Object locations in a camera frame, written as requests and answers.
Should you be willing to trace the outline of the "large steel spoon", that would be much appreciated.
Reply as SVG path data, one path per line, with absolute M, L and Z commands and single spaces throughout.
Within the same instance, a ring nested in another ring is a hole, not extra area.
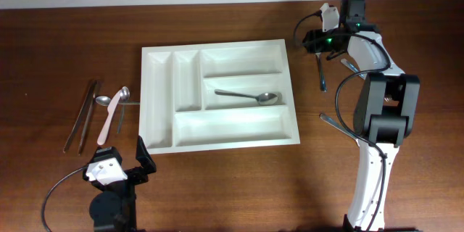
M 323 74 L 323 66 L 322 66 L 322 62 L 321 62 L 321 58 L 320 58 L 320 53 L 316 53 L 315 56 L 316 56 L 316 62 L 317 62 L 317 66 L 318 66 L 318 74 L 319 74 L 319 80 L 320 80 L 320 90 L 322 92 L 327 92 L 326 80 L 325 80 L 325 76 Z
M 221 89 L 215 89 L 215 94 L 220 96 L 236 96 L 236 97 L 243 97 L 243 98 L 250 98 L 254 99 L 259 105 L 273 105 L 278 101 L 278 95 L 275 93 L 265 92 L 259 95 L 251 95 L 251 94 L 240 94 L 231 91 L 225 91 Z

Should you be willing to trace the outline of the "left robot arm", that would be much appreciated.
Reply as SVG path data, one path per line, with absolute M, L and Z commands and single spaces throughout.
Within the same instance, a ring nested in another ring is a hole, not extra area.
M 101 191 L 89 207 L 95 231 L 138 230 L 135 187 L 148 182 L 148 175 L 155 173 L 157 167 L 141 136 L 136 145 L 140 165 L 124 170 L 122 160 L 115 147 L 100 148 L 83 168 L 83 180 Z

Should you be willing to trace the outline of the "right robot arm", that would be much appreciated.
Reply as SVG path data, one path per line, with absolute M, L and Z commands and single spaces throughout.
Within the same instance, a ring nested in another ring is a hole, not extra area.
M 322 27 L 310 30 L 302 46 L 328 59 L 348 54 L 358 71 L 340 82 L 364 75 L 353 124 L 342 128 L 355 137 L 360 150 L 355 194 L 344 216 L 343 231 L 384 231 L 384 208 L 392 166 L 413 129 L 420 80 L 400 69 L 385 49 L 379 29 L 365 18 L 365 0 L 324 3 L 315 12 Z

